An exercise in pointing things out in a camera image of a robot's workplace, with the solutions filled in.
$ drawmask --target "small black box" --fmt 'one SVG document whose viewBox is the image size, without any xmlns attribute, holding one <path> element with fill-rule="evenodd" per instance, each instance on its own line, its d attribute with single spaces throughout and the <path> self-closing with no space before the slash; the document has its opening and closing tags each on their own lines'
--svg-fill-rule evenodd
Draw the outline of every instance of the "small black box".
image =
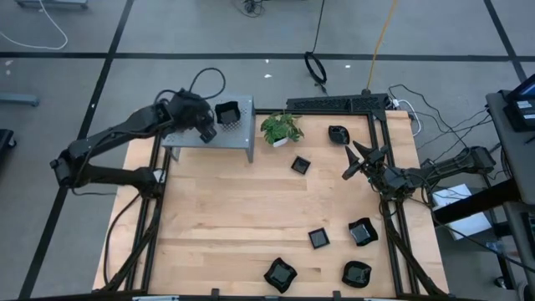
<svg viewBox="0 0 535 301">
<path fill-rule="evenodd" d="M 295 161 L 292 164 L 292 169 L 304 175 L 305 173 L 307 173 L 309 166 L 310 166 L 310 161 L 298 156 L 297 158 L 295 158 Z"/>
<path fill-rule="evenodd" d="M 329 238 L 327 237 L 327 233 L 324 228 L 320 228 L 318 230 L 314 230 L 312 232 L 308 233 L 308 236 L 310 237 L 310 242 L 312 243 L 312 247 L 317 249 L 318 247 L 324 247 L 330 244 Z"/>
</svg>

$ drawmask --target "black table leg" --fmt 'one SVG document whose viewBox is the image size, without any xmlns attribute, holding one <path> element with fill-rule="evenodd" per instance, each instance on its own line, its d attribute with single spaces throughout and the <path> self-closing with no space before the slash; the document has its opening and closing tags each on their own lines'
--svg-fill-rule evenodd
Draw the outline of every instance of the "black table leg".
<svg viewBox="0 0 535 301">
<path fill-rule="evenodd" d="M 435 217 L 438 222 L 447 224 L 500 206 L 504 202 L 517 201 L 519 199 L 520 194 L 517 189 L 517 183 L 513 179 L 509 179 L 466 199 L 435 210 Z"/>
</svg>

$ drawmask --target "gray metal stand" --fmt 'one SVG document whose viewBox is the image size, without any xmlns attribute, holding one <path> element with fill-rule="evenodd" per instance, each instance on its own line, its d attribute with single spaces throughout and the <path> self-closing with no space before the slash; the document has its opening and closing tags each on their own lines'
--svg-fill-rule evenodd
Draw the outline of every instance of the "gray metal stand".
<svg viewBox="0 0 535 301">
<path fill-rule="evenodd" d="M 0 103 L 38 106 L 39 98 L 30 94 L 0 93 Z"/>
<path fill-rule="evenodd" d="M 199 132 L 196 130 L 188 130 L 182 133 L 169 134 L 163 140 L 162 146 L 171 153 L 175 161 L 178 161 L 182 147 L 197 147 L 244 149 L 247 153 L 249 163 L 252 163 L 256 127 L 256 115 L 252 96 L 219 96 L 217 99 L 209 99 L 207 102 L 215 110 L 214 108 L 217 104 L 232 100 L 238 102 L 241 115 L 240 120 L 230 125 L 214 124 L 217 135 L 209 143 L 204 143 L 199 137 Z"/>
<path fill-rule="evenodd" d="M 15 0 L 15 2 L 23 8 L 26 4 L 39 4 L 39 0 Z M 43 4 L 73 4 L 79 5 L 83 9 L 87 9 L 88 0 L 43 0 Z"/>
</svg>

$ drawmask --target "desk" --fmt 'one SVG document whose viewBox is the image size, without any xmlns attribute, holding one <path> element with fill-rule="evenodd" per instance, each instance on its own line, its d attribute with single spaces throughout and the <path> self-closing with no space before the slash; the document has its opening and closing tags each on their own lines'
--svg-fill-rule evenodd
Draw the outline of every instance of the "desk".
<svg viewBox="0 0 535 301">
<path fill-rule="evenodd" d="M 387 113 L 396 165 L 418 166 L 406 112 Z M 362 175 L 350 181 L 341 178 L 347 157 L 327 135 L 328 125 L 344 125 L 351 139 L 370 146 L 367 119 L 305 115 L 298 126 L 306 137 L 273 148 L 259 130 L 266 117 L 257 115 L 253 164 L 242 150 L 210 149 L 184 149 L 181 159 L 171 162 L 149 293 L 208 295 L 219 288 L 221 295 L 279 295 L 263 274 L 281 257 L 298 272 L 284 296 L 331 297 L 339 290 L 345 297 L 395 297 L 379 196 Z M 151 148 L 152 140 L 132 141 L 125 168 L 147 166 Z M 296 155 L 312 162 L 305 176 L 290 169 Z M 135 194 L 132 187 L 119 188 L 111 219 Z M 138 214 L 139 203 L 115 226 L 110 276 L 130 253 Z M 405 216 L 415 257 L 438 287 L 448 291 L 428 209 L 406 202 Z M 356 247 L 347 226 L 361 217 L 371 219 L 379 241 Z M 320 227 L 325 227 L 331 243 L 313 250 L 308 232 Z M 350 260 L 373 268 L 366 288 L 341 282 Z M 144 261 L 142 256 L 135 288 L 140 286 Z M 405 271 L 403 260 L 400 266 Z M 408 292 L 406 273 L 402 280 Z M 101 258 L 94 287 L 102 286 Z"/>
<path fill-rule="evenodd" d="M 487 103 L 513 176 L 513 179 L 507 181 L 514 183 L 514 185 L 510 185 L 514 186 L 510 191 L 511 196 L 514 198 L 505 198 L 504 200 L 522 200 L 525 203 L 507 202 L 503 205 L 503 210 L 506 213 L 508 225 L 522 263 L 529 267 L 535 267 L 535 258 L 527 242 L 527 233 L 520 217 L 522 212 L 535 211 L 535 206 L 533 205 L 535 204 L 535 185 L 533 185 L 533 177 L 535 176 L 535 160 L 533 158 L 535 156 L 535 142 L 524 145 L 524 142 L 533 137 L 534 133 L 517 133 L 512 129 L 503 112 L 506 102 L 501 94 L 487 95 Z M 526 278 L 532 296 L 535 296 L 535 274 L 526 272 Z"/>
</svg>

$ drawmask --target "computer monitor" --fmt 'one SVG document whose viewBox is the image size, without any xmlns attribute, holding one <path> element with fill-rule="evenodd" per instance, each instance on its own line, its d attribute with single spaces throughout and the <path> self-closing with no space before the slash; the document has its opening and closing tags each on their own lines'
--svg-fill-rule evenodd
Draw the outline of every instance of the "computer monitor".
<svg viewBox="0 0 535 301">
<path fill-rule="evenodd" d="M 505 112 L 515 131 L 535 130 L 535 74 L 506 95 Z"/>
</svg>

